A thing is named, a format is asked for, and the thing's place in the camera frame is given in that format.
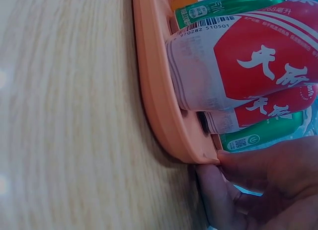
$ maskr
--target hand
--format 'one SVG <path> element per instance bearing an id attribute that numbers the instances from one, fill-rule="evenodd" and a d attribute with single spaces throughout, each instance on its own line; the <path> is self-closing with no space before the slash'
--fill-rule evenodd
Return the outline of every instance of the hand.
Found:
<path id="1" fill-rule="evenodd" d="M 210 224 L 218 230 L 318 229 L 318 137 L 267 149 L 218 154 L 197 167 Z M 241 193 L 241 187 L 263 193 Z"/>

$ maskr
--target finger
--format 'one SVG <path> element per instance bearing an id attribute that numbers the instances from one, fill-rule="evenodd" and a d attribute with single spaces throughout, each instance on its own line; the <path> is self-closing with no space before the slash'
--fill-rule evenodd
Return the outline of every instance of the finger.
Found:
<path id="1" fill-rule="evenodd" d="M 226 186 L 237 211 L 247 214 L 252 208 L 259 204 L 260 197 L 242 193 L 228 181 L 226 181 Z"/>
<path id="2" fill-rule="evenodd" d="M 197 173 L 202 195 L 206 200 L 210 224 L 220 230 L 257 229 L 257 223 L 254 219 L 236 211 L 233 199 L 228 193 L 225 181 L 217 167 L 201 165 L 197 167 Z"/>
<path id="3" fill-rule="evenodd" d="M 229 175 L 223 171 L 222 168 L 221 171 L 228 181 L 252 192 L 264 193 L 268 186 L 268 181 L 264 179 L 243 178 Z"/>
<path id="4" fill-rule="evenodd" d="M 268 148 L 244 153 L 219 152 L 218 159 L 229 176 L 266 180 L 269 165 L 276 155 L 277 152 Z"/>

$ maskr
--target qr code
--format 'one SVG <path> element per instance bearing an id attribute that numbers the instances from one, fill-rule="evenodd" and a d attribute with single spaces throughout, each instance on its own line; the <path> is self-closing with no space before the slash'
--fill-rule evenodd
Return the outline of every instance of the qr code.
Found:
<path id="1" fill-rule="evenodd" d="M 236 145 L 236 149 L 246 147 L 247 146 L 246 139 L 244 138 L 244 139 L 236 140 L 235 145 Z"/>

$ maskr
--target light wood grain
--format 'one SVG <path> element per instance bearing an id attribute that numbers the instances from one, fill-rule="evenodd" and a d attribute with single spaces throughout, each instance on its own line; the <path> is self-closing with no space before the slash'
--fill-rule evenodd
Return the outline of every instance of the light wood grain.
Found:
<path id="1" fill-rule="evenodd" d="M 204 229 L 139 93 L 131 0 L 0 0 L 0 229 Z"/>

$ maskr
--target chinese characters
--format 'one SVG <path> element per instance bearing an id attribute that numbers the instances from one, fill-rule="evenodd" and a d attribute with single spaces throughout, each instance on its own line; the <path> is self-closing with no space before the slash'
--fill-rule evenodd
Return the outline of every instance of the chinese characters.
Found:
<path id="1" fill-rule="evenodd" d="M 268 114 L 269 117 L 277 117 L 277 116 L 284 115 L 286 113 L 290 113 L 290 111 L 288 111 L 289 109 L 288 105 L 286 105 L 285 107 L 279 107 L 277 105 L 274 105 L 273 108 L 274 108 L 274 111 Z"/>
<path id="2" fill-rule="evenodd" d="M 254 101 L 252 107 L 246 107 L 246 110 L 248 111 L 254 111 L 257 108 L 259 108 L 259 111 L 261 114 L 267 115 L 267 111 L 264 109 L 264 107 L 268 104 L 268 98 L 267 97 L 260 97 L 256 101 Z M 274 105 L 273 111 L 268 114 L 268 117 L 278 117 L 281 115 L 286 115 L 287 113 L 290 113 L 289 106 L 286 105 L 285 107 L 280 107 L 277 105 Z"/>
<path id="3" fill-rule="evenodd" d="M 262 64 L 263 73 L 266 77 L 271 80 L 275 79 L 275 74 L 269 68 L 269 62 L 275 61 L 275 49 L 267 48 L 262 45 L 260 51 L 252 53 L 252 59 L 250 61 L 237 60 L 238 64 L 246 69 L 254 68 Z M 279 79 L 277 79 L 276 84 L 287 85 L 288 87 L 294 87 L 303 81 L 309 81 L 307 75 L 307 67 L 303 69 L 297 69 L 292 67 L 290 64 L 285 65 L 286 73 Z"/>
<path id="4" fill-rule="evenodd" d="M 220 0 L 215 2 L 214 5 L 210 6 L 210 8 L 213 11 L 213 14 L 219 11 L 225 11 L 225 8 Z"/>
<path id="5" fill-rule="evenodd" d="M 252 107 L 247 107 L 246 109 L 248 111 L 254 111 L 257 108 L 259 108 L 260 113 L 267 115 L 267 112 L 264 109 L 264 106 L 267 105 L 267 101 L 268 98 L 267 97 L 260 97 L 259 99 L 257 99 L 254 103 Z"/>
<path id="6" fill-rule="evenodd" d="M 246 69 L 251 69 L 262 64 L 265 76 L 270 78 L 271 80 L 274 80 L 275 74 L 269 69 L 269 62 L 275 61 L 275 54 L 276 51 L 274 49 L 269 49 L 262 45 L 260 51 L 252 53 L 251 61 L 237 61 L 239 65 Z"/>
<path id="7" fill-rule="evenodd" d="M 277 79 L 276 84 L 286 85 L 289 83 L 288 87 L 293 87 L 300 82 L 309 81 L 305 75 L 307 74 L 307 67 L 305 66 L 303 69 L 297 69 L 289 64 L 285 65 L 286 73 L 279 79 Z"/>

